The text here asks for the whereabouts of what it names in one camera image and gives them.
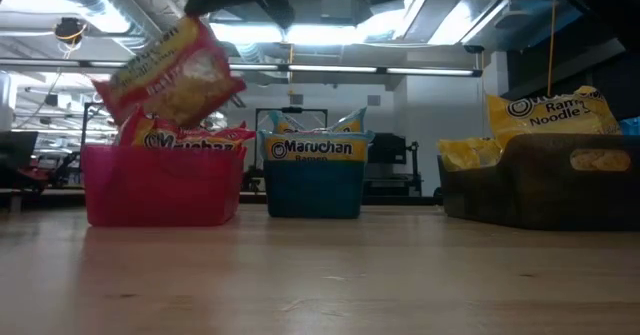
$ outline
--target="wooden table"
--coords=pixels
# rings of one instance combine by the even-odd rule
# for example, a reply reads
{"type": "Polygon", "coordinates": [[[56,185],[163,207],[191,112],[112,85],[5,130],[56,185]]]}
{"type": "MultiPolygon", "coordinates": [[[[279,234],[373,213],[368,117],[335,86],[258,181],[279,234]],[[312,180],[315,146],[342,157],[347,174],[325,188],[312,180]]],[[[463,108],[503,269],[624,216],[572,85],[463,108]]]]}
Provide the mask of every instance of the wooden table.
{"type": "Polygon", "coordinates": [[[0,334],[640,334],[640,236],[371,207],[360,220],[0,220],[0,334]]]}

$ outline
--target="pink plastic basket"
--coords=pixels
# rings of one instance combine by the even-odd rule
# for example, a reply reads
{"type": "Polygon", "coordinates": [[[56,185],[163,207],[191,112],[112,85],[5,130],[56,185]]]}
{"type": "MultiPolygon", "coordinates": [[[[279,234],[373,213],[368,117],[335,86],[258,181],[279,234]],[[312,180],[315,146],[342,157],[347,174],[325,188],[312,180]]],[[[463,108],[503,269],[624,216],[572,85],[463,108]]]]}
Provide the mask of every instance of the pink plastic basket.
{"type": "Polygon", "coordinates": [[[214,226],[238,208],[240,152],[85,146],[85,196],[93,226],[214,226]]]}

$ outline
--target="ramen noodle package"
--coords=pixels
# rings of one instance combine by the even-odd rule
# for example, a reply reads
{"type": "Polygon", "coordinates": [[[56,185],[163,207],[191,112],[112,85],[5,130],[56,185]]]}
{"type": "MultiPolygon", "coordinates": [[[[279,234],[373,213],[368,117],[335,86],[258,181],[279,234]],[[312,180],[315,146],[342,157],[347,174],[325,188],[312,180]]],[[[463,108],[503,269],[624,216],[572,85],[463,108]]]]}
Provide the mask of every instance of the ramen noodle package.
{"type": "Polygon", "coordinates": [[[273,121],[273,132],[276,134],[286,134],[291,132],[364,132],[364,115],[367,108],[363,107],[338,120],[328,128],[306,130],[299,122],[282,111],[271,111],[269,117],[273,121]]]}
{"type": "Polygon", "coordinates": [[[121,125],[138,104],[146,113],[194,126],[245,89],[231,76],[224,51],[197,18],[185,17],[174,28],[118,70],[96,91],[121,125]]]}
{"type": "Polygon", "coordinates": [[[267,161],[367,161],[369,143],[375,134],[311,133],[274,134],[258,132],[262,158],[267,161]]]}
{"type": "Polygon", "coordinates": [[[509,101],[488,96],[489,122],[504,148],[518,134],[620,134],[604,96],[590,86],[573,94],[509,101]]]}
{"type": "Polygon", "coordinates": [[[239,150],[245,141],[254,137],[255,132],[244,127],[216,131],[182,129],[170,121],[145,115],[142,109],[138,109],[123,125],[119,144],[148,148],[239,150]]]}
{"type": "Polygon", "coordinates": [[[495,166],[502,149],[494,139],[439,140],[442,163],[449,171],[495,166]]]}

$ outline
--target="red ramen package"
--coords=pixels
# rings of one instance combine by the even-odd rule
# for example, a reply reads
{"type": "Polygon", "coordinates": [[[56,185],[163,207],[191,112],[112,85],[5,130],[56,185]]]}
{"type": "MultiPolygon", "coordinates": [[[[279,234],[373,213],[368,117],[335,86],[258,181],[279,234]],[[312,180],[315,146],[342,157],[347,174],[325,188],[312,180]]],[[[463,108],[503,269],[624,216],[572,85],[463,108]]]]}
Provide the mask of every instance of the red ramen package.
{"type": "Polygon", "coordinates": [[[202,128],[182,129],[171,121],[146,115],[138,109],[125,122],[119,145],[172,149],[239,150],[242,144],[256,136],[244,127],[209,131],[202,128]]]}
{"type": "Polygon", "coordinates": [[[116,124],[137,105],[179,126],[201,119],[246,88],[231,76],[224,51],[197,18],[185,17],[162,39],[94,86],[116,124]]]}

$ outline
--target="brown basket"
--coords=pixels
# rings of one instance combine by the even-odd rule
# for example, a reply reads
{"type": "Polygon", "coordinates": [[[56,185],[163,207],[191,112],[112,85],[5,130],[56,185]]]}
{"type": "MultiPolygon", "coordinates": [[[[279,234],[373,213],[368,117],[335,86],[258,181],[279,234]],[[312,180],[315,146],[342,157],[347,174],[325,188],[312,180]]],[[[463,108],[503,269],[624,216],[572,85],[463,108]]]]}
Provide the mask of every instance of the brown basket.
{"type": "Polygon", "coordinates": [[[511,139],[496,166],[447,171],[452,217],[538,230],[640,229],[640,136],[527,134],[511,139]],[[576,150],[622,150],[625,171],[580,171],[576,150]]]}

